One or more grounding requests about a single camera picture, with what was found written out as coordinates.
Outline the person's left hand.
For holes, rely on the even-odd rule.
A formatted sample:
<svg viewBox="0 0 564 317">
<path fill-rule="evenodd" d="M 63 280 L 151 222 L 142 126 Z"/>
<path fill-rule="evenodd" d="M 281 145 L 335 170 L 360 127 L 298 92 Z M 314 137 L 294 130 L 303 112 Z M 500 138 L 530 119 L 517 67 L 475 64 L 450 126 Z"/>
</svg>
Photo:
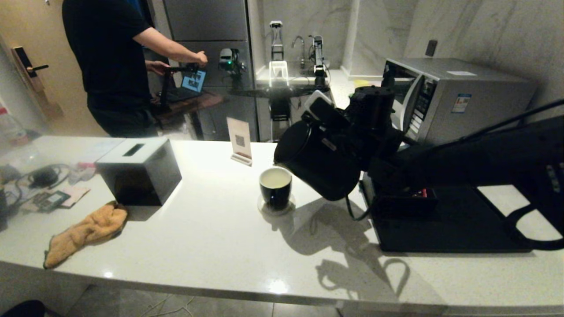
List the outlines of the person's left hand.
<svg viewBox="0 0 564 317">
<path fill-rule="evenodd" d="M 161 61 L 145 60 L 145 67 L 147 72 L 157 74 L 159 76 L 164 76 L 171 66 Z"/>
</svg>

